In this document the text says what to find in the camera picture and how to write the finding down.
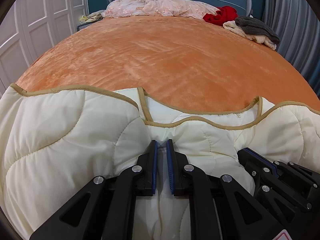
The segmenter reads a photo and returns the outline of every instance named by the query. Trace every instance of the warning label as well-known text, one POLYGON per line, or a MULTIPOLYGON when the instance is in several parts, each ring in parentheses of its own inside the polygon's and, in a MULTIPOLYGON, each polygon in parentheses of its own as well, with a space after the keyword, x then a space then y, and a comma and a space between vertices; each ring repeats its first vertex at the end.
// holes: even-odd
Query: warning label
POLYGON ((273 240, 292 240, 287 230, 282 230, 273 240))

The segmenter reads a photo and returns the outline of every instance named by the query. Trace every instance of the folded clothes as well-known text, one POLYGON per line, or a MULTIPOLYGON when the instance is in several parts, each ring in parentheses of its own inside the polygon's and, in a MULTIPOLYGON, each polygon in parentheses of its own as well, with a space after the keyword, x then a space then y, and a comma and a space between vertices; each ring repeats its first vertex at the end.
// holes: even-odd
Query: folded clothes
POLYGON ((245 34, 267 36, 274 44, 280 43, 280 38, 273 29, 256 18, 239 16, 235 19, 235 22, 245 34))
POLYGON ((79 20, 80 24, 84 24, 84 23, 90 23, 90 22, 94 22, 98 19, 102 19, 102 15, 101 13, 104 12, 104 10, 100 10, 94 13, 89 14, 88 16, 82 16, 79 20))
POLYGON ((207 13, 203 19, 215 25, 222 26, 225 22, 234 21, 238 15, 236 9, 230 6, 217 7, 220 11, 216 11, 217 15, 207 13))
POLYGON ((241 37, 247 38, 250 41, 254 41, 258 44, 264 43, 269 48, 275 50, 277 45, 274 44, 267 36, 265 35, 249 35, 246 34, 242 28, 236 25, 235 21, 229 21, 223 24, 223 27, 233 33, 240 35, 241 37))

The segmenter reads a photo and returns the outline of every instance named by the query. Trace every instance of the white quilt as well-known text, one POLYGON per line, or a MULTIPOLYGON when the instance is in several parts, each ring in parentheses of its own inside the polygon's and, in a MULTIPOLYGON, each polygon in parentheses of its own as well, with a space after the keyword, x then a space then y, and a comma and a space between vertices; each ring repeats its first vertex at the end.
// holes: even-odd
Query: white quilt
POLYGON ((94 176, 118 175, 159 143, 156 195, 139 198, 133 239, 190 239, 188 199, 170 194, 165 143, 207 174, 232 175, 248 192, 252 177, 237 151, 320 172, 320 113, 301 103, 256 98, 234 113, 165 106, 142 88, 114 92, 72 86, 26 92, 13 84, 0 100, 0 206, 30 235, 94 176))

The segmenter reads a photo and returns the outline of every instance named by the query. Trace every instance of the white fleece blanket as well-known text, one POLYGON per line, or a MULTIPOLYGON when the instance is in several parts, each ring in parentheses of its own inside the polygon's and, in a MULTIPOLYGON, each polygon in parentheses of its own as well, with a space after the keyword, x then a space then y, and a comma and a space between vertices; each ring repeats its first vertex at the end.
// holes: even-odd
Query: white fleece blanket
POLYGON ((202 20, 206 13, 217 15, 218 8, 191 0, 115 0, 102 13, 103 17, 181 16, 202 20))
POLYGON ((229 21, 223 24, 223 27, 229 31, 232 31, 233 33, 236 33, 240 35, 241 37, 247 38, 250 41, 254 41, 258 44, 264 43, 269 48, 275 50, 277 48, 277 45, 274 44, 267 36, 265 35, 249 35, 245 34, 244 31, 236 25, 235 21, 229 21))
POLYGON ((232 175, 253 193, 237 151, 320 172, 320 112, 257 97, 234 113, 165 106, 142 88, 114 92, 72 86, 26 92, 13 84, 0 99, 0 206, 24 239, 93 177, 134 165, 159 143, 156 194, 136 203, 133 240, 190 239, 187 199, 170 194, 165 143, 207 174, 232 175))

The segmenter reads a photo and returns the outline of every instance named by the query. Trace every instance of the gray curtain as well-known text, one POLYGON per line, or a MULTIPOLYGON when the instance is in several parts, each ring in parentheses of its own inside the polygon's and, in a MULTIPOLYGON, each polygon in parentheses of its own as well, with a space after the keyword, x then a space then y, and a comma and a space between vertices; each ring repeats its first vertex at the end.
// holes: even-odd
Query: gray curtain
POLYGON ((307 1, 266 0, 263 21, 281 39, 277 52, 320 96, 320 22, 307 1))

